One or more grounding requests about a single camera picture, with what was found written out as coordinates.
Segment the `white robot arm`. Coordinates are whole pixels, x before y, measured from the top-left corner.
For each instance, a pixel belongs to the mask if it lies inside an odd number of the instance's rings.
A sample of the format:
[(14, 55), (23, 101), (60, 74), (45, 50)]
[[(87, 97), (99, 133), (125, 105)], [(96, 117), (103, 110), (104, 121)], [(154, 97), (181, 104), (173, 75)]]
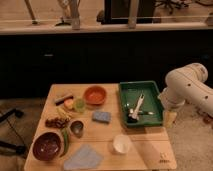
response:
[(158, 99), (163, 105), (163, 125), (170, 127), (185, 102), (195, 105), (205, 119), (213, 121), (213, 88), (205, 84), (208, 71), (200, 63), (191, 63), (167, 73), (166, 87)]

